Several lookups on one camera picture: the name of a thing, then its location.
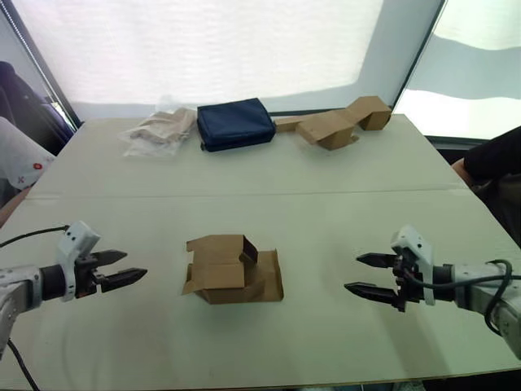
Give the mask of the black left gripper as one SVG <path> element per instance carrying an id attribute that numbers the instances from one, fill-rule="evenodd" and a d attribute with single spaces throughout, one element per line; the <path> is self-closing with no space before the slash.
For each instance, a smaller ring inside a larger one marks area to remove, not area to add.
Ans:
<path id="1" fill-rule="evenodd" d="M 110 292 L 139 281 L 146 275 L 146 269 L 130 268 L 109 276 L 103 276 L 98 271 L 99 267 L 114 264 L 127 255 L 128 253 L 111 249 L 77 258 L 75 260 L 75 296 L 87 297 L 95 294 L 98 285 L 100 285 L 102 292 Z"/>

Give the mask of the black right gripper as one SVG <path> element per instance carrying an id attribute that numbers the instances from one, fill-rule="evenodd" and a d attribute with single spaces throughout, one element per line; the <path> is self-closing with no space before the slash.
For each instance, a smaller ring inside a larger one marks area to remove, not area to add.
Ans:
<path id="1" fill-rule="evenodd" d="M 422 287 L 409 281 L 412 276 L 422 281 L 417 257 L 410 250 L 402 250 L 394 264 L 394 255 L 385 253 L 366 253 L 357 257 L 357 261 L 376 268 L 392 268 L 398 286 L 397 294 L 390 288 L 381 288 L 371 283 L 346 283 L 344 288 L 352 294 L 369 301 L 394 306 L 400 312 L 405 312 L 408 302 L 419 303 L 423 299 Z"/>

